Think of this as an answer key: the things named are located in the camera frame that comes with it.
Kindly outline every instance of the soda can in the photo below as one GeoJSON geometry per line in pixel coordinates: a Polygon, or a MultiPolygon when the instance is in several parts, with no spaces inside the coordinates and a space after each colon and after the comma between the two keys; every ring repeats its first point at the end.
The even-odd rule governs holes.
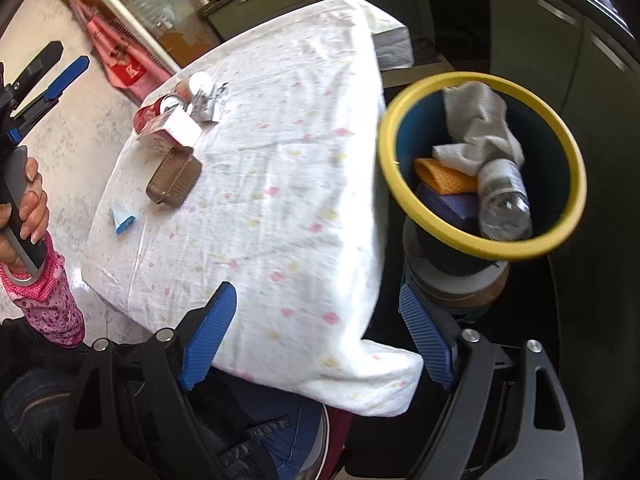
{"type": "Polygon", "coordinates": [[[169,94],[159,98],[155,103],[140,108],[133,116],[133,129],[136,133],[140,133],[145,129],[146,124],[153,118],[165,113],[173,108],[186,110],[186,103],[177,95],[169,94]]]}

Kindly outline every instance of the white floor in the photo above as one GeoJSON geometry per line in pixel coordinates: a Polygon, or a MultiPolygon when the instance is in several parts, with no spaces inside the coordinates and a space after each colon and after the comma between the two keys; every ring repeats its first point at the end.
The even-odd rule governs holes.
{"type": "MultiPolygon", "coordinates": [[[[147,332],[105,304],[80,275],[80,254],[98,201],[131,127],[136,107],[113,89],[91,53],[91,43],[59,0],[25,0],[0,38],[5,82],[12,82],[49,41],[65,47],[62,60],[43,79],[36,96],[76,57],[88,55],[91,65],[64,93],[60,103],[27,136],[29,153],[40,163],[49,194],[49,231],[66,258],[66,272],[86,320],[85,342],[100,336],[115,342],[139,342],[147,332]]],[[[0,320],[21,316],[2,290],[0,320]]]]}

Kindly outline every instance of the white box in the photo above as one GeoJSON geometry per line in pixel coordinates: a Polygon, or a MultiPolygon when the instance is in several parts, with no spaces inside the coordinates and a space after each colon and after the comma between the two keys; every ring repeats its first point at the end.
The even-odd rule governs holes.
{"type": "Polygon", "coordinates": [[[138,140],[164,155],[175,146],[193,147],[201,133],[202,128],[187,112],[175,108],[151,119],[138,135],[138,140]]]}

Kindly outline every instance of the pink bag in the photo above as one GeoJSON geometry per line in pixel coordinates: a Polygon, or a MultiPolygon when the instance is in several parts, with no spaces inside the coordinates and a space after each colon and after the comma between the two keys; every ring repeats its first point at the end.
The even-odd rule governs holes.
{"type": "Polygon", "coordinates": [[[140,104],[171,74],[140,45],[119,20],[108,23],[97,7],[69,0],[76,20],[87,31],[111,85],[140,104]]]}

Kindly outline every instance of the white cloth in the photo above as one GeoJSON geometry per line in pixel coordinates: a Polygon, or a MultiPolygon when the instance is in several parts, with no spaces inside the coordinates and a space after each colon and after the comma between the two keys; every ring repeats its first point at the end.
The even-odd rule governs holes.
{"type": "Polygon", "coordinates": [[[444,89],[447,129],[456,144],[433,147],[443,166],[475,176],[494,158],[524,163],[522,147],[507,126],[507,105],[479,81],[444,89]]]}
{"type": "MultiPolygon", "coordinates": [[[[196,143],[202,174],[178,210],[145,195],[159,158],[132,134],[98,206],[82,277],[152,331],[177,325],[227,280],[238,310],[216,367],[393,416],[407,409],[423,362],[361,339],[387,218],[376,163],[382,80],[367,19],[406,30],[363,0],[319,2],[223,43],[150,95],[146,103],[204,70],[228,83],[228,113],[196,143]],[[118,238],[116,199],[136,216],[118,238]]],[[[401,36],[400,65],[411,57],[401,36]]]]}

